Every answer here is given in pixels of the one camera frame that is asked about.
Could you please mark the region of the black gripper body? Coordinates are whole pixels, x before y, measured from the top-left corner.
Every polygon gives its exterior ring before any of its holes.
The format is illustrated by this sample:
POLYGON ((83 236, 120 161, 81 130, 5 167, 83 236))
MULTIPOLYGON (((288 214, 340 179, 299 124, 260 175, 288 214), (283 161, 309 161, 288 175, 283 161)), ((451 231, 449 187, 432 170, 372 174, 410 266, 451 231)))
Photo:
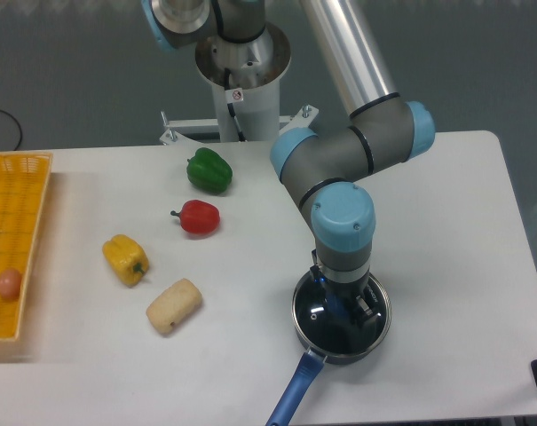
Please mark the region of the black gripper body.
POLYGON ((347 283, 340 283, 327 278, 325 300, 328 309, 333 313, 350 313, 356 296, 364 297, 369 273, 366 272, 361 278, 347 283))

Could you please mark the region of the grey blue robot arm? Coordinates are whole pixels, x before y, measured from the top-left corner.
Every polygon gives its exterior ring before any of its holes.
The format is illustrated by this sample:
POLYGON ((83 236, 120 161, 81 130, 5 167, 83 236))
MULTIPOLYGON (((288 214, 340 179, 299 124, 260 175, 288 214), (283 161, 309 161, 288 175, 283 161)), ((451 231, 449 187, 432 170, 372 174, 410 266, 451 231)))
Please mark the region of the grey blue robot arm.
POLYGON ((165 50, 195 48, 212 91, 222 141, 272 141, 271 162, 312 231, 312 279, 336 314, 357 320, 375 312, 364 301, 375 212, 358 181, 426 152, 435 138, 429 111, 403 101, 375 39, 353 1, 304 1, 350 126, 319 138, 292 122, 280 126, 280 79, 287 37, 261 1, 145 1, 147 22, 165 50))

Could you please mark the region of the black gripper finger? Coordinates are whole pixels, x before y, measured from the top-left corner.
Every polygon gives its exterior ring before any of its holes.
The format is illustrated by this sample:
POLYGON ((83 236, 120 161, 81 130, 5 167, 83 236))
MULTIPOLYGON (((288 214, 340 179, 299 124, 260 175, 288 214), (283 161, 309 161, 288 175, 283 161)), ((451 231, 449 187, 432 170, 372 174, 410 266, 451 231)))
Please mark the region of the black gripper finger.
POLYGON ((309 270, 310 279, 313 283, 318 284, 324 288, 327 283, 327 278, 324 274, 323 264, 320 262, 317 256, 317 251, 315 249, 311 252, 311 256, 312 266, 309 270))
POLYGON ((380 331, 383 315, 377 306, 371 306, 362 295, 356 296, 350 312, 350 321, 360 331, 380 331))

